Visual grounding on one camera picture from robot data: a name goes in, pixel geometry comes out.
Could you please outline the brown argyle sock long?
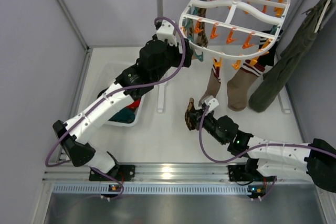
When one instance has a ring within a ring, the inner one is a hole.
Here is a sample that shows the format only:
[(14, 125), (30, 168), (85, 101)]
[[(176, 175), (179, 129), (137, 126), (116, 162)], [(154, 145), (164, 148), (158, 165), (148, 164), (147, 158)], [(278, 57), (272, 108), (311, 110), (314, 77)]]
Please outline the brown argyle sock long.
[(198, 125), (198, 111), (196, 110), (194, 106), (194, 99), (190, 98), (188, 102), (187, 109), (184, 114), (184, 120), (186, 123), (187, 128), (192, 131), (192, 130), (198, 130), (199, 125)]

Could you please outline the tan striped sock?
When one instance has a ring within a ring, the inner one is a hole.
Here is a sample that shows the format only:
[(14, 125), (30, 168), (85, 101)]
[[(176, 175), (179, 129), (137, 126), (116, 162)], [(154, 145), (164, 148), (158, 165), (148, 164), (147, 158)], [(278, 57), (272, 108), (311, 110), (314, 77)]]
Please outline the tan striped sock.
[(220, 73), (219, 75), (214, 74), (212, 66), (207, 88), (202, 97), (200, 98), (198, 105), (201, 106), (202, 100), (204, 100), (209, 96), (213, 96), (215, 98), (220, 90), (220, 87), (221, 87)]
[(247, 106), (247, 94), (252, 84), (265, 71), (265, 66), (256, 63), (250, 65), (250, 60), (246, 60), (235, 75), (227, 83), (228, 108), (239, 112)]

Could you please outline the black white-striped sock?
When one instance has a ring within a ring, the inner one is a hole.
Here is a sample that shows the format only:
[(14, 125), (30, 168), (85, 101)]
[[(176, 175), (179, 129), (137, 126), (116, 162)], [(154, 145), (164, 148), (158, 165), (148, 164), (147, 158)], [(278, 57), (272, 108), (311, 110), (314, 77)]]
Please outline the black white-striped sock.
[(265, 66), (274, 66), (275, 63), (275, 53), (276, 53), (276, 49), (279, 43), (279, 40), (282, 37), (282, 33), (283, 30), (280, 31), (278, 38), (276, 39), (276, 42), (274, 43), (274, 45), (268, 50), (267, 54), (264, 54), (262, 56), (260, 56), (257, 60), (257, 63), (263, 67)]

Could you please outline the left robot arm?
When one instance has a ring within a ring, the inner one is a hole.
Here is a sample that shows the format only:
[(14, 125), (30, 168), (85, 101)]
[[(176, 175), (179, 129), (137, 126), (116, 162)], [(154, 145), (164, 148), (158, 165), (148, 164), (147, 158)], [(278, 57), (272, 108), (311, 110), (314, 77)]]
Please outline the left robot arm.
[(92, 134), (128, 105), (164, 82), (170, 68), (180, 70), (191, 65), (192, 50), (184, 38), (178, 45), (152, 39), (139, 51), (135, 64), (124, 69), (106, 89), (80, 114), (63, 122), (56, 121), (53, 130), (73, 166), (90, 166), (114, 177), (117, 160), (108, 151), (98, 151), (89, 144)]

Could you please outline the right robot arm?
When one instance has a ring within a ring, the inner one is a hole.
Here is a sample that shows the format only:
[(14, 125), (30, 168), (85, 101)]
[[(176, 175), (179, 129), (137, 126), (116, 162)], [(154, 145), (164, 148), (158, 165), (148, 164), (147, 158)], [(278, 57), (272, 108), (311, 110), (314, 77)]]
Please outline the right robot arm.
[(245, 171), (252, 176), (296, 177), (335, 192), (335, 148), (325, 140), (274, 142), (239, 130), (228, 116), (216, 119), (206, 109), (188, 109), (184, 117), (190, 131), (206, 131), (219, 144), (227, 145), (232, 159), (247, 158)]

